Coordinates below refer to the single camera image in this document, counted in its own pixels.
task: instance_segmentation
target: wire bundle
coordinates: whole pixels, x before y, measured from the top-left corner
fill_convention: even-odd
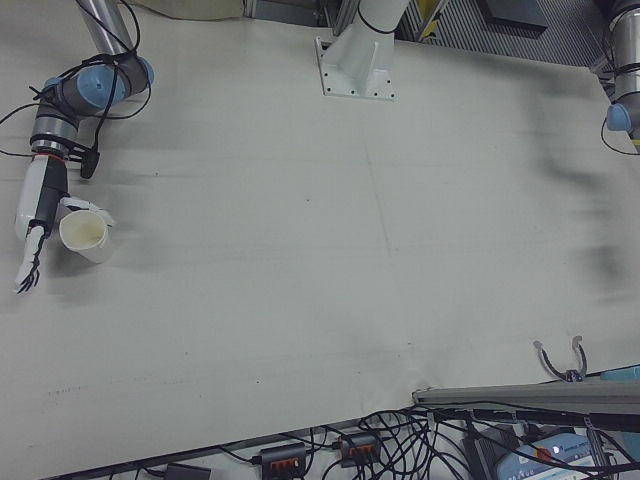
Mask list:
[[[495,446],[533,462],[579,472],[584,478],[588,479],[609,479],[622,472],[640,470],[640,463],[634,461],[633,457],[626,452],[613,437],[601,431],[598,433],[622,453],[628,460],[627,463],[613,466],[574,466],[559,458],[549,456],[548,452],[545,452],[545,456],[542,456],[542,458],[520,452],[513,447],[483,434],[476,428],[476,425],[507,432],[507,434],[513,435],[518,441],[523,443],[525,443],[524,438],[489,422],[469,418],[469,414],[463,410],[465,405],[468,404],[459,405],[459,414],[452,413],[450,406],[448,406],[445,411],[443,407],[418,405],[401,410],[380,411],[360,419],[357,423],[358,431],[366,432],[378,439],[381,452],[377,457],[358,458],[354,456],[354,459],[357,461],[355,462],[356,465],[351,467],[355,469],[353,480],[379,480],[383,475],[385,475],[385,478],[392,480],[430,480],[432,469],[434,465],[438,463],[448,471],[450,474],[449,478],[455,480],[473,478],[470,462],[464,450],[449,435],[441,431],[443,428],[464,433],[472,438],[486,440]],[[501,406],[511,406],[536,411],[536,409],[519,405],[501,404]],[[559,412],[546,409],[538,409],[537,411],[562,413],[566,415],[574,414],[573,412]],[[311,440],[290,434],[282,434],[283,437],[311,445],[311,449],[307,451],[311,457],[307,464],[306,471],[304,475],[297,478],[304,479],[304,476],[309,473],[314,459],[313,455],[317,451],[321,449],[336,449],[336,442],[327,442],[328,433],[338,435],[336,440],[339,439],[342,442],[347,442],[347,444],[349,444],[349,435],[355,433],[351,429],[349,431],[343,431],[328,425],[319,428],[325,432],[324,439],[319,443],[315,442],[313,429],[310,429]],[[443,448],[445,444],[450,447],[447,448],[447,451]],[[259,457],[248,459],[240,457],[225,447],[220,447],[219,449],[242,462],[249,464],[259,463]],[[322,480],[330,480],[331,472],[338,467],[342,461],[343,459],[339,459],[331,463],[324,470],[321,477]]]

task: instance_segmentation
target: black cable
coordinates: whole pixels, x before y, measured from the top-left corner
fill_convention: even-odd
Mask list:
[[[526,458],[527,460],[531,460],[537,463],[541,463],[543,465],[548,465],[550,467],[556,467],[556,468],[563,468],[565,470],[572,470],[572,471],[576,471],[576,472],[580,472],[583,474],[586,474],[589,478],[598,478],[598,475],[602,476],[602,475],[612,475],[615,473],[620,473],[620,472],[629,472],[629,471],[634,471],[634,470],[639,470],[640,469],[640,462],[629,462],[627,464],[622,464],[619,465],[617,467],[603,467],[603,466],[594,466],[594,467],[579,467],[576,465],[563,465],[557,462],[552,462],[552,461],[547,461],[544,460],[542,458],[537,458],[534,457],[532,455],[528,455],[526,453],[520,452],[514,448],[509,447],[508,445],[505,445],[491,437],[488,437],[486,435],[481,434],[480,432],[476,431],[471,431],[469,429],[466,428],[462,428],[462,427],[458,427],[457,425],[452,425],[450,423],[444,422],[444,421],[440,421],[439,422],[442,425],[445,425],[446,427],[449,427],[453,430],[458,430],[460,432],[464,432],[464,433],[468,433],[471,435],[475,435],[477,437],[480,437],[482,439],[485,439],[495,445],[498,445],[501,448],[504,448],[505,450],[515,453],[516,455]]]
[[[447,441],[447,443],[449,443],[449,445],[454,447],[458,451],[458,453],[462,455],[462,458],[464,459],[467,465],[471,465],[471,461],[469,460],[469,457],[467,457],[467,454],[465,453],[465,451],[462,448],[460,448],[460,446],[456,442],[454,442],[451,439],[451,437],[445,435],[444,433],[438,433],[438,436],[444,438]]]
[[[290,439],[292,439],[292,440],[297,440],[298,442],[303,442],[303,443],[306,443],[306,444],[308,444],[308,445],[315,446],[315,447],[317,447],[317,448],[315,448],[315,451],[316,451],[316,452],[317,452],[318,450],[320,450],[320,449],[323,449],[323,448],[327,448],[327,449],[330,449],[330,448],[331,448],[331,444],[325,444],[325,443],[324,443],[324,442],[326,442],[326,440],[327,440],[327,432],[326,432],[326,430],[325,430],[324,440],[322,440],[322,442],[321,442],[321,443],[318,443],[318,442],[311,442],[311,441],[309,441],[309,440],[305,440],[305,439],[304,439],[304,438],[302,438],[302,437],[296,437],[295,435],[291,435],[290,433],[279,433],[278,435],[279,435],[280,437],[290,438]]]
[[[142,469],[152,477],[157,477],[157,478],[164,478],[164,474],[166,473],[166,472],[163,472],[162,470],[152,470],[147,467],[142,467]]]
[[[242,457],[242,456],[238,455],[237,453],[233,453],[231,450],[228,450],[227,448],[222,447],[222,446],[217,446],[216,448],[217,448],[218,450],[220,450],[220,451],[222,451],[222,452],[226,453],[226,454],[227,454],[227,455],[229,455],[230,457],[235,458],[236,460],[239,460],[239,461],[241,461],[241,462],[249,463],[249,464],[253,465],[253,461],[251,461],[251,459],[249,459],[249,458]]]
[[[602,126],[600,127],[600,140],[602,140],[602,143],[604,143],[610,150],[613,150],[614,152],[617,153],[621,153],[622,155],[630,155],[630,156],[636,156],[636,155],[640,155],[640,153],[638,152],[624,152],[622,150],[618,150],[617,148],[615,148],[614,146],[612,146],[609,142],[607,142],[607,140],[604,138],[604,126],[607,123],[607,118],[605,117],[605,119],[602,121]]]
[[[2,117],[0,119],[0,125],[2,125],[4,122],[9,120],[16,113],[21,112],[22,110],[26,110],[27,108],[38,107],[38,106],[40,106],[39,103],[27,103],[25,105],[22,105],[21,107],[14,108],[13,110],[11,110],[9,113],[7,113],[4,117]],[[3,155],[10,156],[10,157],[29,157],[30,158],[32,156],[31,154],[13,153],[13,152],[7,152],[5,150],[0,150],[0,153],[2,153]]]
[[[134,55],[136,60],[137,60],[137,62],[138,62],[138,64],[140,65],[142,71],[145,72],[145,76],[146,76],[146,79],[147,79],[147,84],[145,85],[145,89],[147,90],[147,98],[145,99],[145,101],[142,104],[142,106],[140,108],[138,108],[136,111],[134,111],[133,113],[130,113],[130,114],[127,114],[127,115],[111,115],[111,116],[107,116],[107,119],[108,120],[126,120],[128,118],[135,117],[142,110],[144,110],[144,108],[147,106],[147,104],[151,100],[151,81],[150,81],[150,78],[149,78],[149,72],[147,71],[147,67],[141,62],[141,60],[137,56],[137,50],[138,50],[138,47],[140,46],[140,40],[141,40],[140,23],[138,22],[137,15],[133,11],[133,8],[131,8],[131,5],[129,5],[126,1],[122,1],[122,4],[125,6],[125,8],[129,11],[129,14],[131,15],[131,18],[133,20],[133,24],[135,26],[135,32],[136,32],[136,41],[135,41],[135,43],[133,45],[133,48],[129,48],[122,39],[118,38],[117,35],[115,35],[113,32],[111,32],[107,28],[107,26],[104,24],[104,22],[102,22],[98,17],[93,15],[93,13],[91,13],[87,8],[85,8],[84,5],[82,5],[78,0],[76,0],[76,4],[87,15],[89,15],[109,36],[114,38],[122,46],[122,48],[124,48],[127,51],[127,54]],[[101,116],[98,116],[98,115],[92,115],[92,116],[96,117],[96,118],[101,118]]]
[[[622,456],[624,458],[626,458],[630,462],[636,462],[637,461],[635,458],[633,458],[631,456],[631,454],[629,452],[627,452],[624,448],[622,448],[622,445],[620,445],[615,438],[613,438],[607,432],[603,432],[602,430],[598,430],[598,433],[600,435],[602,435],[604,438],[606,438],[609,441],[609,443],[611,443],[614,447],[616,447],[616,449],[622,454]]]
[[[324,473],[322,474],[322,480],[326,480],[326,479],[327,479],[327,475],[329,475],[329,472],[330,472],[333,468],[335,468],[335,467],[336,467],[336,465],[340,465],[340,462],[341,462],[341,461],[342,461],[342,460],[336,460],[336,461],[335,461],[335,462],[333,462],[331,465],[329,465],[329,466],[325,469]]]

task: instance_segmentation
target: robotic hand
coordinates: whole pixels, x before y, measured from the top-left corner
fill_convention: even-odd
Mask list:
[[[122,3],[133,13],[126,2]],[[76,4],[101,54],[47,80],[36,97],[40,105],[30,140],[33,159],[15,222],[18,238],[25,241],[23,262],[15,279],[17,293],[38,283],[39,255],[53,231],[58,205],[90,210],[101,215],[107,225],[115,224],[106,210],[69,195],[66,162],[80,162],[80,175],[91,178],[100,157],[99,129],[109,118],[109,109],[153,83],[153,70],[138,56],[137,42],[132,44],[115,1],[76,0]],[[89,148],[76,143],[80,121],[101,111],[94,145]]]

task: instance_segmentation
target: white cup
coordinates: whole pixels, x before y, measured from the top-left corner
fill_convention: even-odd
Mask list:
[[[69,250],[94,263],[106,262],[113,253],[109,227],[89,210],[76,210],[60,220],[60,238]]]

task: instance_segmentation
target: white cylinder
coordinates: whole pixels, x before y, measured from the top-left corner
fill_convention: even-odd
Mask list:
[[[374,28],[392,32],[398,26],[409,0],[361,0],[360,13]]]
[[[106,262],[113,253],[109,227],[88,210],[71,212],[60,221],[60,238],[65,247],[94,263]]]

